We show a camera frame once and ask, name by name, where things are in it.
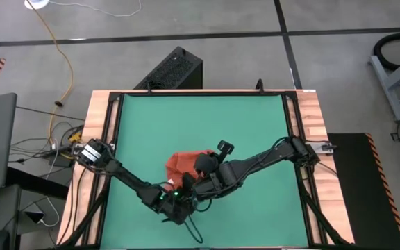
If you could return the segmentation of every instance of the green table surface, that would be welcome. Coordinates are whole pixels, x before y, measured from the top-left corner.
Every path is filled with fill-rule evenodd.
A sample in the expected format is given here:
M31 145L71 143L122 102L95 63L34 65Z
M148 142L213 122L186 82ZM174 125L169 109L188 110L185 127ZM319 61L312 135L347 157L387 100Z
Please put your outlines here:
M165 163L174 152L214 149L220 140L234 144L227 160L245 159L288 135L281 97L125 96L117 159L150 183L166 181ZM187 247L306 247L307 237L290 162L280 162L248 177L234 193L195 212L203 236L197 243L184 225L162 223L134 191L113 178L102 249Z

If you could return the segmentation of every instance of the black computer case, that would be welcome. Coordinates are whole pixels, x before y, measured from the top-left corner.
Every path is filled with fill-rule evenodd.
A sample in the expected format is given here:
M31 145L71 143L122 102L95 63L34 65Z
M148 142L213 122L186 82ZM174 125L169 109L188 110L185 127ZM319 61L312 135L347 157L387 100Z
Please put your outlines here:
M203 60L181 47L176 47L134 89L149 88L202 89Z

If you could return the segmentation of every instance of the black desk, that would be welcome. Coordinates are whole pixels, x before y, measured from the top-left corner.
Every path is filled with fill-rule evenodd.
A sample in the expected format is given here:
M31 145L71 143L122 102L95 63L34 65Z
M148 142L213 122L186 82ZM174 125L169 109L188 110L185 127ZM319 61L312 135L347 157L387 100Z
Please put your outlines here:
M24 190L66 199L68 187L7 166L16 101L14 93L0 95L0 188L18 184Z
M10 249L16 249L17 245L17 213L19 207L19 198L21 188L18 185L12 185L0 189L0 230L10 221L6 230L10 234Z

